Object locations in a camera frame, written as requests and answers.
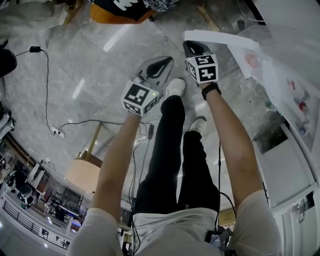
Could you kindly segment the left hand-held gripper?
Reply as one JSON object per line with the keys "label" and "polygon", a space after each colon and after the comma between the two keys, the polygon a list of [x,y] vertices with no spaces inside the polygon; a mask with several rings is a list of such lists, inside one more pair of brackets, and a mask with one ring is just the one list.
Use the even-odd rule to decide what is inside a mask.
{"label": "left hand-held gripper", "polygon": [[173,65],[171,56],[159,56],[143,62],[124,87],[121,95],[123,107],[145,116],[163,96]]}

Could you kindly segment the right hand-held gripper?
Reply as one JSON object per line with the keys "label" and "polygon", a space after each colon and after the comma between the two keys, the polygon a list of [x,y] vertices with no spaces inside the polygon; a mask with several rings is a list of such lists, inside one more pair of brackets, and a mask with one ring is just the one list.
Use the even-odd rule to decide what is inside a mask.
{"label": "right hand-held gripper", "polygon": [[187,40],[183,49],[187,71],[197,84],[218,81],[218,60],[206,44]]}

